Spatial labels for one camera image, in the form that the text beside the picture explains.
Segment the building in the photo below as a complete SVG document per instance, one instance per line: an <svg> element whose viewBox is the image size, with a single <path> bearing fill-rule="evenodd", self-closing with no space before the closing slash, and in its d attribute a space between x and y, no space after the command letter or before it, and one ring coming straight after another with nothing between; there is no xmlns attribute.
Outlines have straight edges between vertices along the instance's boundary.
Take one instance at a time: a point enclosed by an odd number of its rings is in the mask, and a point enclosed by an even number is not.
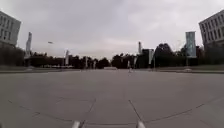
<svg viewBox="0 0 224 128"><path fill-rule="evenodd" d="M17 44L21 22L0 11L0 46Z"/></svg>
<svg viewBox="0 0 224 128"><path fill-rule="evenodd" d="M136 62L136 68L148 68L149 67L149 49L142 49L142 54L138 55Z"/></svg>
<svg viewBox="0 0 224 128"><path fill-rule="evenodd" d="M224 10L199 23L205 54L213 60L224 59Z"/></svg>

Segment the sky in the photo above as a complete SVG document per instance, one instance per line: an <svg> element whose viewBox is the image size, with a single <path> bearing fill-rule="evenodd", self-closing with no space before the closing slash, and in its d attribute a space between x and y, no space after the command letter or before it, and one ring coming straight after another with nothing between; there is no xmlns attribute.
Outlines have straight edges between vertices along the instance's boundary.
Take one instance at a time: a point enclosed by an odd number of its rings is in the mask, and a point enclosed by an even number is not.
<svg viewBox="0 0 224 128"><path fill-rule="evenodd" d="M0 0L1 11L22 22L17 46L25 48L32 32L32 51L64 56L111 58L136 54L168 43L180 49L185 32L224 9L223 0Z"/></svg>

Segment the concrete ground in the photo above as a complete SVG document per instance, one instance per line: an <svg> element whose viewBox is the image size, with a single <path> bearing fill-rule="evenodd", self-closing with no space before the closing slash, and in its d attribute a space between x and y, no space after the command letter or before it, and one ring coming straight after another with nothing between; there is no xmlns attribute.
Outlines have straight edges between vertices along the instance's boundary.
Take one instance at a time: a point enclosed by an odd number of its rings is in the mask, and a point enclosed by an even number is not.
<svg viewBox="0 0 224 128"><path fill-rule="evenodd" d="M127 70L0 74L4 128L223 128L224 75Z"/></svg>

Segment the treeline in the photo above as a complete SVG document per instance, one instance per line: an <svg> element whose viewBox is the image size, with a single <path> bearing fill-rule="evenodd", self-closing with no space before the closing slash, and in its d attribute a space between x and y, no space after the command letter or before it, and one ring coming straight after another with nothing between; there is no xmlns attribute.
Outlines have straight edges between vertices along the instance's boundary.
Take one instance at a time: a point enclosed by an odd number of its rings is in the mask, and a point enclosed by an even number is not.
<svg viewBox="0 0 224 128"><path fill-rule="evenodd" d="M197 58L188 59L188 65L204 65L204 64L217 64L210 61L206 58L205 51L203 47L196 47ZM14 65L14 66L25 66L24 61L24 50L20 48L8 48L0 47L0 65ZM159 44L155 50L155 66L156 67L176 67L176 66L186 66L186 48L185 46L179 51L172 51L170 46L167 43ZM87 67L93 68L94 63L95 67L102 69L104 67L113 66L119 69L128 68L128 62L132 68L153 68L154 60L151 61L149 65L149 55L144 53L141 55L130 55L130 54L117 54L112 57L112 60L109 61L107 58L96 59L91 57L80 57L78 55L69 56L69 66L75 69L83 69L86 67L86 58L87 58ZM60 57L48 56L47 53L31 53L31 58L29 65L34 67L61 67L65 65L65 59Z"/></svg>

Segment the tree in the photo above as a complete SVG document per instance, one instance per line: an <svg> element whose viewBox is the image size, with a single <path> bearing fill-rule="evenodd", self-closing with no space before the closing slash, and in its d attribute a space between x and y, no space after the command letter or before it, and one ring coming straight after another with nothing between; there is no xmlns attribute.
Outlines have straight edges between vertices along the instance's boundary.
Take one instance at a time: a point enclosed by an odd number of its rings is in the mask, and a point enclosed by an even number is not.
<svg viewBox="0 0 224 128"><path fill-rule="evenodd" d="M108 67L110 65L109 61L107 60L107 58L103 58L101 60L99 60L99 62L96 64L97 68L99 69L103 69L104 67Z"/></svg>
<svg viewBox="0 0 224 128"><path fill-rule="evenodd" d="M156 58L156 66L164 67L174 64L174 53L167 43L159 44L155 50L154 56Z"/></svg>

